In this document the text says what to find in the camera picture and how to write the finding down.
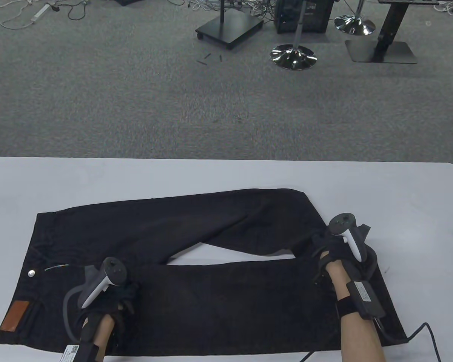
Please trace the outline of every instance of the black computer case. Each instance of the black computer case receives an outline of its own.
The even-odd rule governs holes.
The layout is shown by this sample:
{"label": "black computer case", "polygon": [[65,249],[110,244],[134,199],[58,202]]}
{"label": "black computer case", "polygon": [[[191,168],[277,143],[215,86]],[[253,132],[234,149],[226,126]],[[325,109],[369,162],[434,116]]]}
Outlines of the black computer case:
{"label": "black computer case", "polygon": [[[302,31],[325,33],[334,0],[308,0]],[[277,0],[273,22],[277,33],[294,32],[299,21],[302,0]]]}

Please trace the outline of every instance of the brown leather label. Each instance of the brown leather label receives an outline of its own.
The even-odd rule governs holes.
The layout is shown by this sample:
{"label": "brown leather label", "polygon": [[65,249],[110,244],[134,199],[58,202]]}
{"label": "brown leather label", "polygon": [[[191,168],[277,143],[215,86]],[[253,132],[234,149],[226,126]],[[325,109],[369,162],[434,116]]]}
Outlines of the brown leather label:
{"label": "brown leather label", "polygon": [[28,304],[29,302],[23,300],[15,300],[5,316],[2,326],[0,326],[0,331],[15,331],[27,310]]}

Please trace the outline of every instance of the white wire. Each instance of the white wire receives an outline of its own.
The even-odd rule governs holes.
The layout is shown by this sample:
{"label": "white wire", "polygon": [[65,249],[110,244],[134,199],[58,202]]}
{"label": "white wire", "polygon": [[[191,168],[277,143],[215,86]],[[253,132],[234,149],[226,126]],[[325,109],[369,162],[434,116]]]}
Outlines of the white wire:
{"label": "white wire", "polygon": [[2,25],[5,29],[10,29],[10,30],[20,30],[20,29],[25,29],[25,28],[28,28],[29,26],[31,26],[31,25],[33,24],[32,21],[31,21],[30,23],[26,24],[26,25],[19,26],[18,28],[9,28],[8,26],[5,25],[5,23],[7,23],[7,22],[9,22],[9,21],[11,21],[11,20],[13,20],[13,19],[18,18],[18,17],[21,15],[23,9],[25,9],[25,8],[28,7],[29,5],[32,5],[32,0],[30,0],[30,1],[29,1],[29,0],[26,0],[26,1],[27,1],[27,3],[26,3],[25,5],[23,5],[23,7],[20,9],[20,12],[19,12],[16,16],[11,17],[10,19],[7,19],[7,20],[5,20],[5,21],[2,21],[2,22],[0,23],[0,25]]}
{"label": "white wire", "polygon": [[10,2],[5,3],[4,5],[0,5],[0,8],[4,8],[7,5],[13,4],[14,2],[38,2],[40,0],[12,0]]}
{"label": "white wire", "polygon": [[438,12],[447,12],[448,15],[453,17],[453,1],[452,2],[441,2],[439,5],[434,5],[433,8]]}
{"label": "white wire", "polygon": [[[197,11],[203,9],[204,11],[219,10],[219,0],[188,0],[188,4],[192,5],[191,9]],[[261,7],[262,2],[260,0],[241,0],[242,5],[247,5],[252,10],[257,10]]]}

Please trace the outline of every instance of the forearm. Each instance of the forearm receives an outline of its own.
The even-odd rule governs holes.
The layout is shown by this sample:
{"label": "forearm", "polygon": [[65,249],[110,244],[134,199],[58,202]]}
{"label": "forearm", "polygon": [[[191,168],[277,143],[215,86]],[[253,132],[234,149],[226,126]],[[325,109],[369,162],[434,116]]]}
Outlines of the forearm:
{"label": "forearm", "polygon": [[[334,284],[337,300],[349,296],[346,284],[351,281],[340,260],[326,266]],[[341,318],[342,362],[385,362],[378,334],[372,321],[351,313]]]}
{"label": "forearm", "polygon": [[[83,327],[87,324],[87,318],[84,321]],[[109,337],[111,336],[112,330],[114,329],[114,319],[107,314],[99,323],[96,334],[94,335],[94,340],[92,341],[95,345],[99,347],[96,355],[96,362],[104,361],[104,355],[106,354],[107,343],[109,342]]]}

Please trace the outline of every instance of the black cable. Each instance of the black cable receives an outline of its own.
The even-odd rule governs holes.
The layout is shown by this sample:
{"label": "black cable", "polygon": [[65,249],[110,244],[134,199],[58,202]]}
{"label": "black cable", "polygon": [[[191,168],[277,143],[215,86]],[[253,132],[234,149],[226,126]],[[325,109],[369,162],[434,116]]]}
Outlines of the black cable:
{"label": "black cable", "polygon": [[436,353],[436,358],[438,359],[438,362],[441,362],[441,357],[439,356],[439,351],[438,351],[438,347],[436,345],[436,340],[435,340],[435,335],[430,327],[430,325],[427,323],[427,322],[424,322],[423,324],[421,324],[419,326],[418,329],[416,329],[413,334],[407,338],[403,338],[403,339],[395,339],[395,338],[392,338],[390,335],[388,335],[384,329],[384,326],[382,325],[381,321],[379,321],[378,319],[375,319],[376,321],[376,324],[378,325],[379,327],[379,330],[380,332],[382,333],[382,335],[384,336],[384,338],[386,338],[390,343],[396,343],[396,344],[399,344],[399,343],[408,343],[409,341],[411,341],[418,333],[421,332],[421,330],[425,327],[427,327],[429,333],[430,333],[430,336],[431,336],[431,341],[433,342],[433,348],[435,350],[435,353]]}
{"label": "black cable", "polygon": [[355,14],[354,10],[352,10],[351,6],[347,3],[347,1],[344,0],[344,2],[346,3],[347,7],[349,7],[349,10],[350,10],[353,14]]}
{"label": "black cable", "polygon": [[[82,15],[82,16],[79,17],[79,18],[73,18],[73,17],[71,17],[71,12],[72,12],[72,10],[74,10],[74,7],[79,6],[79,5],[81,5],[81,4],[84,5],[84,15]],[[82,20],[82,19],[85,18],[85,7],[86,7],[86,5],[87,5],[87,1],[84,0],[84,1],[78,2],[77,4],[74,4],[74,5],[70,5],[70,4],[58,4],[58,5],[56,5],[56,7],[58,8],[58,7],[60,7],[60,6],[70,6],[71,9],[70,9],[69,12],[67,13],[67,17],[68,17],[69,19],[71,19],[71,20],[77,21],[77,20]]]}
{"label": "black cable", "polygon": [[171,0],[166,0],[167,2],[173,4],[173,5],[176,5],[176,6],[183,6],[185,5],[185,0],[183,0],[183,2],[181,4],[177,4],[176,2],[172,2]]}
{"label": "black cable", "polygon": [[[332,338],[334,338],[336,335],[337,335],[338,331],[335,331],[334,333],[331,333],[328,338],[325,339],[325,341],[320,345],[320,348],[319,350],[322,350],[326,345],[327,343],[330,342],[330,340]],[[314,353],[316,353],[316,351],[310,351],[309,353],[307,353],[304,358],[302,358],[299,362],[305,362],[306,359],[308,359],[311,355],[313,355]]]}
{"label": "black cable", "polygon": [[263,19],[264,24],[267,24],[273,21],[275,18],[275,3],[276,0],[264,0],[259,9],[253,9],[250,6],[250,15],[258,17],[259,19]]}

